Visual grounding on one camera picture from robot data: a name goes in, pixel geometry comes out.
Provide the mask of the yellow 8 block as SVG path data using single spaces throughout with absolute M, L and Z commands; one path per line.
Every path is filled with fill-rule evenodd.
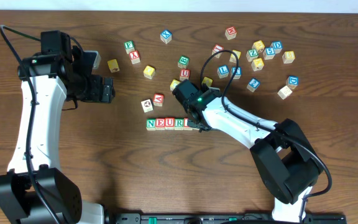
M 292 63 L 295 60 L 294 51 L 285 51 L 282 55 L 282 60 L 284 64 Z

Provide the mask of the blue X block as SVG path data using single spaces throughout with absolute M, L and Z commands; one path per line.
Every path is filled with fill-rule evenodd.
M 171 40 L 172 40 L 172 33 L 169 30 L 164 30 L 161 34 L 160 34 L 160 39 L 162 42 L 164 42 L 165 44 L 168 44 Z

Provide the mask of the green B block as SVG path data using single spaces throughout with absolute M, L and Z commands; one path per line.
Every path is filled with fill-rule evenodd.
M 184 55 L 182 55 L 178 60 L 178 67 L 182 69 L 186 69 L 188 67 L 190 59 Z

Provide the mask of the green R block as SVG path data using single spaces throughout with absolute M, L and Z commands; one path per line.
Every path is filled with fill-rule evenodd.
M 175 118 L 174 130 L 184 130 L 183 118 Z

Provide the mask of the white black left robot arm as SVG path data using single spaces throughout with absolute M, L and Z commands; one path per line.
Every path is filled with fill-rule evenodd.
M 58 142 L 66 101 L 110 103 L 111 78 L 93 74 L 97 51 L 35 54 L 18 68 L 23 95 L 21 124 L 7 172 L 0 175 L 0 209 L 11 223 L 109 223 L 103 205 L 83 200 L 63 174 Z

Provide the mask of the green F block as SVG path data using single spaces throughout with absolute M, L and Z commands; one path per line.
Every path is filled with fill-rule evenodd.
M 126 54 L 129 54 L 135 50 L 134 42 L 132 40 L 128 40 L 127 42 L 124 42 L 124 47 L 126 50 Z

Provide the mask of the red E block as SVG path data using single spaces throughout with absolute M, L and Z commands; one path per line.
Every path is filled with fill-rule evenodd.
M 156 130 L 165 130 L 165 119 L 164 118 L 156 118 L 155 119 L 155 128 L 156 128 Z

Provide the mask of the red Y block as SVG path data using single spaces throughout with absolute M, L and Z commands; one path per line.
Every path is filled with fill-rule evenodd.
M 140 63 L 140 55 L 137 50 L 130 52 L 129 56 L 132 64 Z

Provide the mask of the blue d block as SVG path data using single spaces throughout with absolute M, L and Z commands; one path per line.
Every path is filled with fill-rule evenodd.
M 296 76 L 289 76 L 286 80 L 286 86 L 294 90 L 299 85 L 299 78 Z
M 283 45 L 282 45 L 281 41 L 274 41 L 274 42 L 271 43 L 270 46 L 271 46 L 271 48 L 274 49 L 274 52 L 276 54 L 279 54 L 283 49 Z

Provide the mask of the red V block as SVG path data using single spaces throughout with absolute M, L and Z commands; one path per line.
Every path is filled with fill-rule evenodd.
M 154 106 L 163 106 L 163 101 L 164 101 L 164 95 L 158 93 L 154 94 L 154 98 L 153 98 Z

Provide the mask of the yellow block below Z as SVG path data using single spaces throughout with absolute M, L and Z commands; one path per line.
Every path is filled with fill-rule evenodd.
M 264 61 L 261 58 L 256 58 L 252 61 L 251 67 L 253 71 L 259 71 L 264 67 Z

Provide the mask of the red U block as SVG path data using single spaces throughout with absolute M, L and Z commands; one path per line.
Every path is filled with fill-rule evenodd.
M 165 129 L 175 129 L 175 118 L 165 118 L 164 127 Z

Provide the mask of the green N block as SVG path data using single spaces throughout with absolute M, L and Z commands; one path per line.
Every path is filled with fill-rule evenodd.
M 155 131 L 156 130 L 156 119 L 153 119 L 153 118 L 146 119 L 146 129 L 148 131 Z

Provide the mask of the blue L block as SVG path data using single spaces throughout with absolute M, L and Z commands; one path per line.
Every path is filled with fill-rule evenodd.
M 227 65 L 221 65 L 217 69 L 217 74 L 219 78 L 225 78 L 229 75 L 229 68 Z

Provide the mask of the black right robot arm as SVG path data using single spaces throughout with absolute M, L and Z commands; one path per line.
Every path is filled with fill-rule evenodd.
M 212 88 L 176 88 L 175 98 L 200 131 L 222 131 L 250 150 L 262 182 L 275 198 L 275 221 L 300 223 L 308 199 L 322 172 L 328 168 L 316 155 L 299 125 L 259 118 L 232 104 Z

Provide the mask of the white picture block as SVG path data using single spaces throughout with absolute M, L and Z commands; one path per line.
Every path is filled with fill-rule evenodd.
M 143 109 L 144 113 L 147 113 L 154 109 L 151 99 L 141 101 L 141 105 L 142 105 L 142 109 Z

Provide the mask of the red block top right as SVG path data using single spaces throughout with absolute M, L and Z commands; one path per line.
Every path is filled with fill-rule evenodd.
M 237 35 L 237 30 L 234 26 L 225 29 L 225 36 L 227 40 L 234 39 Z

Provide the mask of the blue 5 block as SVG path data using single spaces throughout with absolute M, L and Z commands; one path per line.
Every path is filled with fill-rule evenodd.
M 266 47 L 263 51 L 264 60 L 271 60 L 275 56 L 275 50 L 273 47 Z

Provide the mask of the red i block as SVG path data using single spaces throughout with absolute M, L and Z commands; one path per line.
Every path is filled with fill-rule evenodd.
M 183 129 L 184 130 L 192 130 L 193 128 L 191 127 L 191 126 L 189 126 L 189 124 L 188 124 L 188 118 L 184 118 L 183 119 Z
M 212 54 L 216 57 L 219 58 L 221 56 L 220 51 L 224 50 L 224 47 L 221 45 L 216 44 L 213 49 L 212 49 Z

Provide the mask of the blue T block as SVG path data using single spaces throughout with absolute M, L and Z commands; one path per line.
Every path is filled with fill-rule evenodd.
M 231 68 L 231 76 L 236 80 L 240 79 L 242 75 L 242 68 L 241 67 L 232 67 Z

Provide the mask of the blue 2 block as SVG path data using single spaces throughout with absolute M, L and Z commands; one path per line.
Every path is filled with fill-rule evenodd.
M 259 85 L 260 82 L 258 81 L 258 79 L 252 78 L 247 85 L 247 89 L 251 92 L 254 92 L 256 91 L 256 89 L 258 89 Z

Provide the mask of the green Z block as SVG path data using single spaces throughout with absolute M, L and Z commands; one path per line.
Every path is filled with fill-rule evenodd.
M 254 59 L 259 57 L 258 51 L 256 49 L 250 49 L 246 53 L 246 58 L 248 62 L 252 62 Z

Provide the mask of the red U block spare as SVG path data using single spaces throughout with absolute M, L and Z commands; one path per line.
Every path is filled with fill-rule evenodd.
M 180 71 L 180 81 L 188 80 L 190 78 L 189 69 L 181 69 Z

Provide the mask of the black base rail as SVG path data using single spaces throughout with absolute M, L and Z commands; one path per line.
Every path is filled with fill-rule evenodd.
M 240 215 L 141 215 L 138 213 L 120 213 L 106 219 L 112 224 L 220 224 L 220 223 L 290 223 L 275 221 L 268 213 L 245 213 Z M 304 224 L 347 224 L 344 215 L 306 214 Z

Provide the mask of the blue D block upper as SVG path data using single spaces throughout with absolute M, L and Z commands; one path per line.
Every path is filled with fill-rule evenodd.
M 274 42 L 271 43 L 270 46 L 271 46 L 271 48 L 274 49 L 274 52 L 276 54 L 279 54 L 283 49 L 283 45 L 282 45 L 281 41 L 274 41 Z

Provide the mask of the blue D block right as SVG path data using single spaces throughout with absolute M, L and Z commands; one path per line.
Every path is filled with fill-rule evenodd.
M 286 86 L 294 90 L 299 85 L 299 78 L 296 76 L 289 76 L 286 80 Z

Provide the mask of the plain white block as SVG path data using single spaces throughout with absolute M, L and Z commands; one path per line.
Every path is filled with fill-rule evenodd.
M 287 97 L 289 97 L 291 94 L 292 94 L 292 90 L 288 87 L 288 86 L 284 86 L 283 88 L 281 88 L 279 91 L 278 91 L 278 96 L 281 98 L 281 99 L 286 99 Z

